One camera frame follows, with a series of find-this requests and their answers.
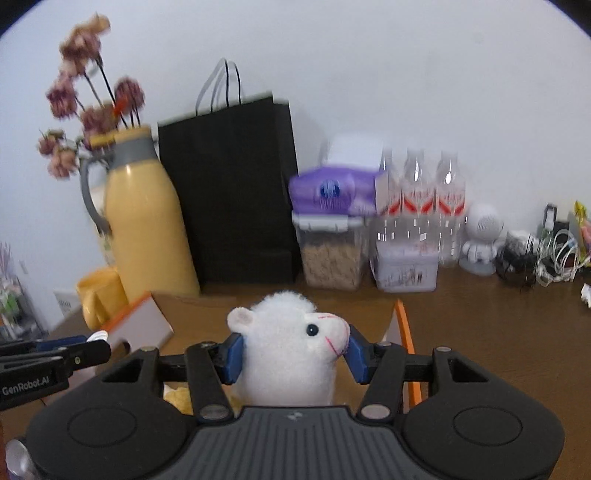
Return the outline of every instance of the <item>yellow mug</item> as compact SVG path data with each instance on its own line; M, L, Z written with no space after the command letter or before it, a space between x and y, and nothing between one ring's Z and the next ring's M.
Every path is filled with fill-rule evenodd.
M84 320L91 330L117 315L127 304L127 296L117 270L101 268L85 276L76 285Z

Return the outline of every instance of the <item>plush toy eye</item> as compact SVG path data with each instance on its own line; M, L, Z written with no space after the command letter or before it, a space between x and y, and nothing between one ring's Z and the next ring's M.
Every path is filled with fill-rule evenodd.
M308 328L306 329L306 333L311 337L318 335L318 326L314 325L313 323L309 324Z

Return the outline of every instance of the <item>plush toy ear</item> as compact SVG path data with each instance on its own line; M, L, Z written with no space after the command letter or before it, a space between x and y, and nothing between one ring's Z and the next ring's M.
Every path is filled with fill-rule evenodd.
M246 333L254 320L255 314L244 307L233 309L228 314L228 326L235 333Z

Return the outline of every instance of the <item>white cable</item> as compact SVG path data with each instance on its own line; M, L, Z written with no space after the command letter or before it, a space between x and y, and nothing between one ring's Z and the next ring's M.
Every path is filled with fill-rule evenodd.
M557 244L556 242L560 235L567 236L567 241L563 244ZM574 255L573 266L567 268L566 262L571 255ZM555 277L548 273L543 263L545 258L552 260L554 271L556 272ZM552 282L573 281L578 270L583 268L589 261L591 261L591 252L587 257L581 260L581 250L579 249L576 237L570 232L570 230L562 229L556 232L554 237L548 236L540 242L535 277L538 283L543 287L547 287Z

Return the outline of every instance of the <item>gray jug neck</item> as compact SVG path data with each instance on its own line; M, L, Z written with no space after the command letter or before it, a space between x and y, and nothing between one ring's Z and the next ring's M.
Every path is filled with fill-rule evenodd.
M110 170L125 167L142 160L157 160L154 140L151 137L134 138L113 147L113 163Z

